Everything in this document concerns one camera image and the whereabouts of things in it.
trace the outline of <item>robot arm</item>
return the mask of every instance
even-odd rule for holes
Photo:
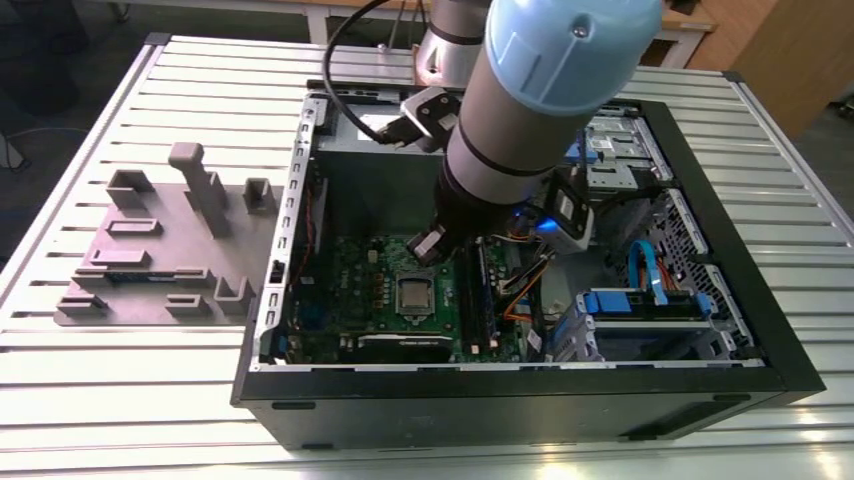
[[[421,264],[444,261],[523,204],[631,78],[659,28],[659,0],[495,0],[445,146],[436,215],[409,242]]]

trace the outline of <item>motherboard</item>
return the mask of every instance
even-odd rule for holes
[[[497,318],[472,318],[467,306],[508,275],[504,247],[483,242],[473,265],[421,267],[407,237],[337,237],[324,263],[294,288],[298,330],[289,333],[300,363],[456,363],[517,361],[516,328],[497,331]],[[492,325],[479,328],[477,323]]]

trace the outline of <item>floor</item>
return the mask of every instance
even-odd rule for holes
[[[13,18],[0,2],[0,24]],[[80,89],[80,102],[64,113],[33,117],[17,109],[0,92],[0,131],[10,134],[40,127],[88,129],[121,80],[148,32],[244,38],[253,40],[308,41],[308,28],[298,15],[274,15],[176,7],[133,6],[130,20],[117,24],[102,3],[77,2],[77,11],[92,39],[90,47],[65,57]],[[329,27],[337,23],[333,19]],[[345,39],[349,45],[386,43],[391,22],[362,20]],[[408,28],[399,28],[395,44],[407,44]],[[419,27],[415,37],[420,37]],[[839,203],[854,215],[854,122],[839,119],[828,109],[796,146],[807,158]],[[0,170],[0,265],[12,254],[41,203],[50,193],[84,134],[74,131],[41,131],[12,140],[29,159],[30,167],[18,174]]]

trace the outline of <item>black cable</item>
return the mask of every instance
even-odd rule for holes
[[[536,247],[536,252],[533,253],[533,259],[531,263],[524,267],[521,273],[513,275],[507,279],[507,283],[504,283],[504,290],[512,289],[512,287],[519,283],[521,279],[532,278],[536,273],[539,273],[540,268],[545,268],[548,262],[553,257],[553,250],[545,247],[545,244],[540,244]]]
[[[356,12],[349,16],[349,18],[346,18],[346,20],[344,20],[344,23],[341,23],[340,26],[337,27],[337,30],[334,30],[334,33],[332,34],[332,38],[329,38],[329,44],[325,47],[325,53],[322,54],[322,62],[320,64],[320,69],[322,73],[322,86],[325,87],[325,91],[329,94],[329,99],[332,100],[334,107],[341,112],[344,117],[346,117],[346,120],[349,120],[352,124],[356,126],[356,128],[361,131],[361,133],[364,133],[370,140],[373,140],[376,143],[380,143],[380,144],[391,143],[391,141],[386,140],[378,133],[373,131],[370,127],[365,125],[365,123],[358,119],[356,114],[352,113],[352,110],[338,98],[337,93],[334,92],[334,88],[332,87],[332,79],[329,77],[329,64],[332,63],[332,53],[334,52],[334,47],[337,46],[340,37],[346,31],[346,29],[352,26],[353,23],[356,23],[356,21],[358,21],[358,19],[370,10],[373,10],[376,7],[378,7],[381,4],[386,2],[388,0],[372,0],[364,5],[364,7],[356,10]]]
[[[424,0],[417,0],[417,9],[421,12],[421,35],[427,35],[427,12],[424,11]]]
[[[652,200],[660,195],[663,191],[664,189],[661,187],[647,187],[631,192],[617,193],[596,204],[596,206],[593,207],[596,215],[599,217],[604,216],[604,214],[608,213],[615,207],[631,200]]]
[[[395,19],[395,23],[391,26],[391,34],[388,35],[388,50],[395,48],[395,37],[397,36],[397,25],[400,24],[400,19],[403,18],[403,8],[405,7],[407,0],[400,2],[400,9],[397,10],[397,18]]]

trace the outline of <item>white desk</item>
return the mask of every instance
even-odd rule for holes
[[[113,7],[116,19],[121,19],[121,21],[126,20],[126,12],[124,8],[117,6],[118,2],[112,0],[92,1],[109,3]],[[326,19],[329,17],[348,17],[356,11],[356,7],[352,5],[360,5],[364,2],[360,0],[306,0],[304,2],[290,0],[124,0],[120,3],[304,15],[305,21],[308,22],[310,43],[325,45],[329,38]],[[425,1],[425,3],[427,15],[429,15],[429,2]],[[399,2],[396,4],[395,2],[389,2],[388,7],[373,9],[365,14],[364,18],[395,20],[397,18],[396,5],[399,5]],[[407,11],[403,13],[403,20],[408,21],[412,18],[412,10],[409,10],[409,7],[415,5],[415,0],[407,0]],[[416,21],[420,23],[420,15],[416,17]],[[664,16],[661,17],[661,26],[663,30],[655,38],[672,44],[663,59],[661,67],[684,68],[699,46],[699,42],[703,40],[703,36],[715,29],[716,24],[704,9],[701,9],[701,6],[699,6],[695,14],[691,16],[665,10]]]
[[[222,183],[266,177],[284,185],[320,56],[312,45],[186,37],[142,48],[0,275],[0,475],[851,478],[850,221],[748,92],[717,73],[640,69],[623,95],[669,105],[822,373],[827,392],[793,406],[753,411],[673,442],[288,452],[228,404],[241,328],[54,325],[114,170],[181,181],[166,152],[172,142],[190,141],[205,145],[206,168]],[[407,52],[342,48],[334,59],[336,78],[411,83]]]

